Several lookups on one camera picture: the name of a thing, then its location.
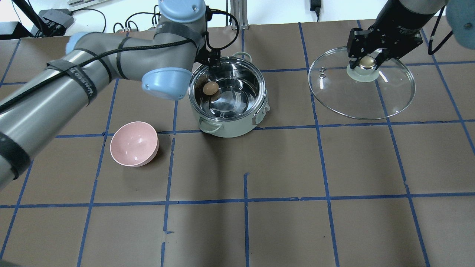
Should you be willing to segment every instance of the brown egg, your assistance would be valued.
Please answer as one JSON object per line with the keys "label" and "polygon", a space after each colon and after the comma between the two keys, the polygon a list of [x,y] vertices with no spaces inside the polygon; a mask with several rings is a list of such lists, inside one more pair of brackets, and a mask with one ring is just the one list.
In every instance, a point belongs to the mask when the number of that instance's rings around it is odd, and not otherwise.
{"label": "brown egg", "polygon": [[214,95],[219,90],[217,82],[208,82],[203,87],[203,92],[205,95]]}

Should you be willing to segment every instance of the glass lid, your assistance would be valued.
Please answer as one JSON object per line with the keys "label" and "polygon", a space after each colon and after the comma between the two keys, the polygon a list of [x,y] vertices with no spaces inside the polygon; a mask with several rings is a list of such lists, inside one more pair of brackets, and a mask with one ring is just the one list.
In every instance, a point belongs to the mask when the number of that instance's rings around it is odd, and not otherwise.
{"label": "glass lid", "polygon": [[329,109],[354,119],[377,120],[400,113],[414,98],[414,77],[398,59],[376,69],[374,59],[380,52],[364,57],[355,69],[349,66],[346,47],[319,56],[308,74],[313,95]]}

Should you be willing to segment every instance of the pink bowl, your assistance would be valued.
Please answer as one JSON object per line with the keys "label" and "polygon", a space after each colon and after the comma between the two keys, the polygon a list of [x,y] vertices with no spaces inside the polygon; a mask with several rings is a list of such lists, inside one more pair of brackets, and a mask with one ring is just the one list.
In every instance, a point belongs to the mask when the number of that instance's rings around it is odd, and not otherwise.
{"label": "pink bowl", "polygon": [[122,126],[111,140],[112,158],[123,166],[144,166],[157,152],[157,132],[145,122],[132,122]]}

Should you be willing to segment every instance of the velcro strap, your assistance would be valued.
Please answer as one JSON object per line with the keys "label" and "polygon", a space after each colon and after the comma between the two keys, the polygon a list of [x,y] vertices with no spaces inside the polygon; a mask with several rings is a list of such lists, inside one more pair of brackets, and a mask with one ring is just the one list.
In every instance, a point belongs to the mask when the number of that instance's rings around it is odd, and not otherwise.
{"label": "velcro strap", "polygon": [[198,50],[204,45],[204,37],[199,32],[181,23],[173,21],[164,22],[158,26],[158,30],[155,35],[161,33],[171,33],[186,39],[190,39],[193,41]]}
{"label": "velcro strap", "polygon": [[26,151],[2,132],[0,132],[0,156],[11,165],[11,171],[15,175],[13,180],[18,179],[31,163]]}
{"label": "velcro strap", "polygon": [[55,69],[66,72],[66,74],[75,80],[86,93],[88,99],[87,105],[91,104],[97,96],[97,88],[95,87],[95,84],[80,66],[64,59],[58,59],[48,62],[46,69]]}

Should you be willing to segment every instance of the black cable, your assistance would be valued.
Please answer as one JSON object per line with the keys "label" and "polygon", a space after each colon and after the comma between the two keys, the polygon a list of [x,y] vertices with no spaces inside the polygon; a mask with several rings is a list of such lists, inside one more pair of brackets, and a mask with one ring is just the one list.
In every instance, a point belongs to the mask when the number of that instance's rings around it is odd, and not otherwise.
{"label": "black cable", "polygon": [[222,11],[222,10],[215,10],[215,9],[210,9],[211,13],[213,14],[222,14],[222,15],[227,15],[227,16],[230,16],[234,22],[236,23],[236,36],[234,36],[234,39],[229,42],[227,45],[221,47],[221,48],[214,48],[212,47],[210,44],[209,44],[209,33],[206,32],[206,44],[208,45],[208,47],[211,49],[211,50],[223,50],[223,49],[226,49],[228,48],[230,45],[232,45],[234,43],[234,41],[236,41],[236,39],[238,38],[239,36],[239,22],[238,20],[236,19],[236,17],[234,17],[232,14],[230,13],[227,13],[226,11]]}
{"label": "black cable", "polygon": [[[226,13],[228,12],[228,0],[226,0]],[[228,25],[228,15],[226,15],[226,26]]]}
{"label": "black cable", "polygon": [[115,26],[117,26],[117,25],[120,25],[120,27],[122,28],[122,30],[125,31],[124,26],[122,25],[122,23],[116,22],[116,23],[114,24],[114,27],[112,28],[112,31],[113,31],[113,32],[115,32]]}
{"label": "black cable", "polygon": [[[168,47],[179,46],[179,45],[183,45],[183,44],[191,43],[191,42],[192,42],[191,39],[186,39],[186,40],[183,40],[183,41],[178,41],[178,42],[173,42],[173,43],[168,43],[168,44],[161,44],[161,45],[152,45],[152,46],[144,46],[144,47],[117,48],[117,49],[113,49],[113,50],[104,52],[102,54],[99,54],[95,57],[92,57],[92,58],[78,64],[78,66],[79,67],[84,67],[87,64],[89,64],[91,62],[94,62],[94,61],[96,61],[100,58],[103,58],[103,57],[106,57],[106,56],[109,56],[109,55],[112,55],[112,54],[120,53],[120,52],[168,48]],[[35,91],[37,91],[41,87],[43,87],[43,86],[45,86],[45,85],[47,85],[51,82],[54,82],[54,81],[58,80],[59,78],[63,77],[64,75],[66,75],[66,72],[61,71],[60,73],[58,73],[58,74],[56,74],[56,75],[40,82],[39,84],[33,86],[32,88],[24,91],[23,93],[19,94],[18,96],[14,97],[11,100],[9,100],[9,101],[5,102],[4,104],[0,105],[0,114],[4,113],[6,110],[8,110],[12,106],[14,106],[17,102],[21,101],[23,98],[27,97],[31,93],[34,93]]]}
{"label": "black cable", "polygon": [[137,28],[137,31],[139,31],[139,26],[137,26],[137,23],[135,23],[135,22],[132,21],[132,20],[129,20],[129,29],[130,29],[130,31],[132,31],[132,27],[130,27],[130,23],[135,24],[135,27]]}
{"label": "black cable", "polygon": [[[28,5],[31,6],[31,9],[34,10],[33,6],[32,6],[31,3],[30,3],[30,1],[27,0],[27,2],[28,2]],[[41,18],[38,18],[38,17],[39,17],[39,15],[36,16],[36,20],[37,20],[37,22],[38,22],[38,24],[39,24],[39,29],[38,29],[38,31],[37,31],[36,34],[35,34],[35,36],[36,36],[35,38],[39,38],[39,37],[44,37],[44,36],[45,36],[45,34],[44,34],[45,31],[44,31],[44,29],[43,29],[43,25],[41,25],[41,21],[39,21]]]}
{"label": "black cable", "polygon": [[74,13],[76,13],[78,11],[82,11],[82,10],[92,10],[92,11],[97,11],[97,12],[102,14],[102,16],[104,17],[104,29],[102,29],[102,32],[104,33],[105,32],[105,26],[107,25],[107,20],[105,19],[104,13],[100,12],[99,10],[95,10],[95,9],[79,9],[79,10],[73,11],[71,15],[73,15]]}
{"label": "black cable", "polygon": [[157,13],[157,7],[158,7],[158,5],[155,5],[155,6],[153,7],[153,13],[154,13],[154,15],[153,15],[153,17],[152,17],[152,24],[155,23],[155,26],[158,26],[157,15],[158,15],[158,21],[160,21],[160,16],[161,16],[160,11],[158,11],[158,13]]}
{"label": "black cable", "polygon": [[155,15],[155,13],[152,12],[137,12],[135,14],[130,15],[126,20],[125,20],[125,25],[127,26],[127,23],[129,22],[129,19],[131,19],[135,15],[140,15],[140,14],[150,14],[150,15]]}
{"label": "black cable", "polygon": [[13,11],[15,11],[15,14],[17,14],[18,20],[23,25],[23,22],[21,22],[20,16],[18,15],[17,9],[15,8],[15,4],[13,3],[13,0],[11,0],[11,6],[13,6]]}
{"label": "black cable", "polygon": [[432,29],[432,33],[430,34],[430,39],[429,39],[429,51],[428,54],[429,56],[435,54],[439,49],[449,40],[449,38],[453,35],[453,31],[450,31],[447,36],[440,42],[440,44],[436,47],[436,49],[432,50],[432,40],[436,34],[437,27],[439,26],[440,18],[442,17],[442,13],[444,12],[445,6],[443,6],[440,9],[439,16],[437,16],[436,23],[434,25],[434,28]]}

